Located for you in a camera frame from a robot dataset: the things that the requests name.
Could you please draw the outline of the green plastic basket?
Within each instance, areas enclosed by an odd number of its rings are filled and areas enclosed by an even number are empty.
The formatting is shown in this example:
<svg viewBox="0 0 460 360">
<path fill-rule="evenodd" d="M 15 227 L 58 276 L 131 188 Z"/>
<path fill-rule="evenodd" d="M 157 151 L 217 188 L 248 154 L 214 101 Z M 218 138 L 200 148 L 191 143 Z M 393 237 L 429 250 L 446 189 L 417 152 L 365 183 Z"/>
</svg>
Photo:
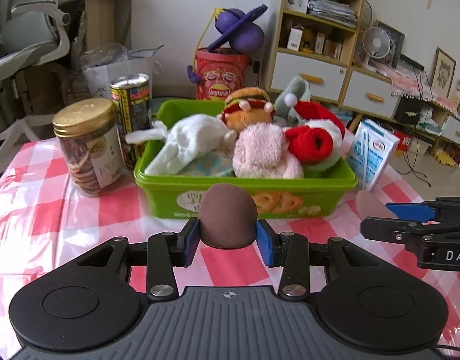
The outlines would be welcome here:
<svg viewBox="0 0 460 360">
<path fill-rule="evenodd" d="M 329 215 L 343 195 L 357 185 L 353 170 L 343 158 L 325 172 L 305 168 L 305 177 L 296 180 L 144 174 L 162 147 L 161 141 L 148 142 L 133 171 L 135 183 L 144 191 L 152 215 L 161 219 L 197 215 L 207 189 L 216 183 L 245 190 L 263 219 Z"/>
</svg>

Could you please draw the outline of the wooden framed picture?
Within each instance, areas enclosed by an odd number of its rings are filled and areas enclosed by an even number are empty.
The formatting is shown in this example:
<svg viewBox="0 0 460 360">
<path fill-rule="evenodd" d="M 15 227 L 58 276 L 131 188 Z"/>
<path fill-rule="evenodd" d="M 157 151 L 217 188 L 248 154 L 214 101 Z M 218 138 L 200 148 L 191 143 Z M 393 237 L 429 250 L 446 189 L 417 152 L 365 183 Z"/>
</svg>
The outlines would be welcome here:
<svg viewBox="0 0 460 360">
<path fill-rule="evenodd" d="M 437 48 L 431 86 L 439 96 L 445 98 L 449 96 L 455 68 L 456 61 L 442 49 Z"/>
</svg>

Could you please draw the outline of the red chips bucket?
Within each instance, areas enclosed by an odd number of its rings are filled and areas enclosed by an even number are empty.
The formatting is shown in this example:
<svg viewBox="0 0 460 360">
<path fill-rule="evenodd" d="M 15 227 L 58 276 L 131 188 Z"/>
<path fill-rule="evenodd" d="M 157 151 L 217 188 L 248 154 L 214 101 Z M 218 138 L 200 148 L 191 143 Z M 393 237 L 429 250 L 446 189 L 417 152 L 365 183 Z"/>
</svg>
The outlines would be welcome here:
<svg viewBox="0 0 460 360">
<path fill-rule="evenodd" d="M 193 72 L 196 74 L 196 100 L 224 101 L 245 81 L 248 56 L 234 49 L 221 47 L 214 52 L 207 48 L 196 51 Z"/>
</svg>

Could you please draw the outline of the yellow black tin can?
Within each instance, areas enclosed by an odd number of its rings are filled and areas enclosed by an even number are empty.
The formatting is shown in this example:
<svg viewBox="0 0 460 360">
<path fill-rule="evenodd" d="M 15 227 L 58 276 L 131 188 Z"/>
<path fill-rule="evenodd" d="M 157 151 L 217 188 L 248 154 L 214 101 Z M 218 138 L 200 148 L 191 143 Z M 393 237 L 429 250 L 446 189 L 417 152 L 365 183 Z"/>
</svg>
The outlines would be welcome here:
<svg viewBox="0 0 460 360">
<path fill-rule="evenodd" d="M 144 73 L 119 77 L 110 82 L 110 95 L 114 104 L 123 160 L 126 167 L 132 170 L 143 154 L 144 144 L 128 143 L 125 136 L 151 128 L 150 77 Z"/>
</svg>

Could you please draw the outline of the white glove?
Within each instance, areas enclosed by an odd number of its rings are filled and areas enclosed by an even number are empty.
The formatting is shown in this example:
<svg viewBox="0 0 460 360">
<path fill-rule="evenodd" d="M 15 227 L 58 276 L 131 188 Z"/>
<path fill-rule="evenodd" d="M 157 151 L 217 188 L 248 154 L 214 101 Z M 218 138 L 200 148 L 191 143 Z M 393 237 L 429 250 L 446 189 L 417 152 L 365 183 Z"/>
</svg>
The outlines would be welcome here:
<svg viewBox="0 0 460 360">
<path fill-rule="evenodd" d="M 179 120 L 172 127 L 156 120 L 150 129 L 127 133 L 128 144 L 163 141 L 164 146 L 144 170 L 147 176 L 176 175 L 193 160 L 217 148 L 232 149 L 237 132 L 219 117 L 194 114 Z"/>
</svg>

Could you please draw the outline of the blue white milk carton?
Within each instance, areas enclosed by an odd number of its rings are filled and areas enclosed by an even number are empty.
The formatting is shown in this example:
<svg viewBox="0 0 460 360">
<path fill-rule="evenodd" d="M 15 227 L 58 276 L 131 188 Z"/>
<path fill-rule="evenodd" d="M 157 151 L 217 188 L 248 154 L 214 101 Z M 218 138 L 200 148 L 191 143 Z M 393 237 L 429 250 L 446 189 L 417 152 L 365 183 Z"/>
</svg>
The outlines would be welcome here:
<svg viewBox="0 0 460 360">
<path fill-rule="evenodd" d="M 371 191 L 384 172 L 399 139 L 370 119 L 363 120 L 350 145 L 346 162 L 358 179 L 358 189 Z"/>
</svg>

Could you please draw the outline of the purple jumping ball toy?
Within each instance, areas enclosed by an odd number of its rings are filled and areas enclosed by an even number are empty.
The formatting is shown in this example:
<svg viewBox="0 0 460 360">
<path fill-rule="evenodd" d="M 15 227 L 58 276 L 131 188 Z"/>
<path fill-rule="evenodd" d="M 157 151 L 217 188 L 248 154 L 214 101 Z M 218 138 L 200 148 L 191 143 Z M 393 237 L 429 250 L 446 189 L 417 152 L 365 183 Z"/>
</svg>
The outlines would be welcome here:
<svg viewBox="0 0 460 360">
<path fill-rule="evenodd" d="M 265 42 L 265 33 L 254 21 L 260 18 L 268 7 L 262 4 L 248 13 L 238 8 L 218 8 L 214 13 L 214 27 L 220 37 L 208 46 L 209 52 L 228 43 L 234 52 L 252 55 L 259 51 Z"/>
</svg>

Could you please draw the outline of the brown round sponge pad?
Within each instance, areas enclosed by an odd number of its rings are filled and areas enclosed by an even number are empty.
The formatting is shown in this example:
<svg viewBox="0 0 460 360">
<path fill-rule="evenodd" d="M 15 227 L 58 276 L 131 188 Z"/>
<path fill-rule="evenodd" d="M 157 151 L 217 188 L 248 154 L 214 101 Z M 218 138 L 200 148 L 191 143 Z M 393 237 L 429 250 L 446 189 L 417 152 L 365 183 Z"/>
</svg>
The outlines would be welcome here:
<svg viewBox="0 0 460 360">
<path fill-rule="evenodd" d="M 201 201 L 198 218 L 200 239 L 209 247 L 236 250 L 256 239 L 256 204 L 234 184 L 212 185 Z"/>
</svg>

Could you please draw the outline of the red white santa plush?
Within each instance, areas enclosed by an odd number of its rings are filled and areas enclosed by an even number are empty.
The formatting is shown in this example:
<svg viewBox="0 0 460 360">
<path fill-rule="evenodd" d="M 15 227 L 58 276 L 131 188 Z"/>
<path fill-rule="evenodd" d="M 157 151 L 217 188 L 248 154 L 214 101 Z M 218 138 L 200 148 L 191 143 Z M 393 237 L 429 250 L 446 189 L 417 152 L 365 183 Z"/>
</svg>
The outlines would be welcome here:
<svg viewBox="0 0 460 360">
<path fill-rule="evenodd" d="M 333 167 L 340 160 L 346 132 L 340 119 L 317 102 L 300 100 L 294 110 L 301 122 L 285 132 L 288 151 L 313 172 Z"/>
</svg>

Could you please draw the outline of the tall wooden shelf cabinet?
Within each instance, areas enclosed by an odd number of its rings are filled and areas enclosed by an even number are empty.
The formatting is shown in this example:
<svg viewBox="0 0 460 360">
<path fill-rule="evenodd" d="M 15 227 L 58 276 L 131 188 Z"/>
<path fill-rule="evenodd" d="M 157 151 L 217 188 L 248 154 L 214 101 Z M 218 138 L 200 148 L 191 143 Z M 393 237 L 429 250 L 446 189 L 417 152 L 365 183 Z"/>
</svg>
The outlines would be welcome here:
<svg viewBox="0 0 460 360">
<path fill-rule="evenodd" d="M 338 103 L 349 80 L 365 0 L 331 0 L 348 4 L 358 16 L 350 28 L 317 16 L 286 10 L 283 0 L 272 0 L 268 24 L 264 88 L 282 92 L 293 77 L 310 83 L 313 100 Z"/>
</svg>

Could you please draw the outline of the stack of papers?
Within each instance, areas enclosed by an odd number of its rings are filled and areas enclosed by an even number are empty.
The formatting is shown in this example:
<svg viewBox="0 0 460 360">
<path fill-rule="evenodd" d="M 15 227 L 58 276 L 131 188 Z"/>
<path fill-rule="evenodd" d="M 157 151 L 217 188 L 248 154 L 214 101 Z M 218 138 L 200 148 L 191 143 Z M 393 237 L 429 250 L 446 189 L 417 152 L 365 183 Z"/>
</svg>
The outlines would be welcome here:
<svg viewBox="0 0 460 360">
<path fill-rule="evenodd" d="M 331 0 L 309 0 L 307 12 L 309 15 L 336 22 L 352 29 L 358 26 L 358 16 L 348 4 Z"/>
</svg>

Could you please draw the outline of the light blue patterned cloth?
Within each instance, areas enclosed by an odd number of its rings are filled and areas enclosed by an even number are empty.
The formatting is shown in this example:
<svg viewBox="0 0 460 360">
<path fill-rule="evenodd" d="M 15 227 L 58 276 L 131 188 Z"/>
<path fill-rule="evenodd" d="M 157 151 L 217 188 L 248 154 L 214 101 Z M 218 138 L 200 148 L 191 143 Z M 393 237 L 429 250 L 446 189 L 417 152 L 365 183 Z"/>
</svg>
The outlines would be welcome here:
<svg viewBox="0 0 460 360">
<path fill-rule="evenodd" d="M 212 151 L 200 158 L 194 159 L 189 165 L 179 172 L 180 176 L 195 177 L 227 177 L 233 176 L 231 159 L 224 153 Z"/>
</svg>

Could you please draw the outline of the red white checkered tablecloth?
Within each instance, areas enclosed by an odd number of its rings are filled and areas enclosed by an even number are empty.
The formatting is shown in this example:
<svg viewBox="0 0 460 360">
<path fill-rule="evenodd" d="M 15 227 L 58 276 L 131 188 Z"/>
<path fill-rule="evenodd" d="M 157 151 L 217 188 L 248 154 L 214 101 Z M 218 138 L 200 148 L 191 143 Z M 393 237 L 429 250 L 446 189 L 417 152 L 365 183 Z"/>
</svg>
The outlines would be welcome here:
<svg viewBox="0 0 460 360">
<path fill-rule="evenodd" d="M 365 239 L 354 193 L 344 194 L 327 217 L 274 219 L 271 226 L 313 243 L 343 237 L 434 286 L 449 304 L 441 340 L 460 347 L 460 273 L 423 270 L 403 245 Z M 20 348 L 8 308 L 22 286 L 111 237 L 138 243 L 182 227 L 180 220 L 153 217 L 144 191 L 132 178 L 111 193 L 86 197 L 70 181 L 56 140 L 25 144 L 0 178 L 0 356 L 8 359 Z"/>
</svg>

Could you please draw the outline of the plush hamburger toy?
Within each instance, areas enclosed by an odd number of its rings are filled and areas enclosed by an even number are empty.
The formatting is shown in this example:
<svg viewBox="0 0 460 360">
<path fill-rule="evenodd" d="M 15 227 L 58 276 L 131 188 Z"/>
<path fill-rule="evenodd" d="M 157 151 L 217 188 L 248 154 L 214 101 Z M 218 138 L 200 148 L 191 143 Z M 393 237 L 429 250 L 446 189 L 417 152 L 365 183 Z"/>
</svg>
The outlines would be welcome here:
<svg viewBox="0 0 460 360">
<path fill-rule="evenodd" d="M 272 123 L 275 108 L 262 88 L 240 88 L 228 95 L 218 118 L 231 130 L 242 132 L 250 125 Z"/>
</svg>

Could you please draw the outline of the white office chair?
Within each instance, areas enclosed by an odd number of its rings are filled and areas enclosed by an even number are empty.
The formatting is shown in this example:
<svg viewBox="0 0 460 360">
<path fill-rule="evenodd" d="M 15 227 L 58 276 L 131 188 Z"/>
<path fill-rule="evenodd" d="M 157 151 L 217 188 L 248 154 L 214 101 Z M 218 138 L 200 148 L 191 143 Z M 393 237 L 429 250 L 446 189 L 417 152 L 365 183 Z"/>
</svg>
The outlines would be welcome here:
<svg viewBox="0 0 460 360">
<path fill-rule="evenodd" d="M 70 16 L 58 6 L 58 0 L 5 0 L 7 16 L 0 31 L 0 83 L 10 80 L 16 120 L 0 133 L 1 157 L 25 136 L 37 141 L 34 127 L 52 123 L 51 115 L 27 115 L 17 87 L 22 70 L 54 62 L 68 54 L 70 40 L 66 26 Z"/>
</svg>

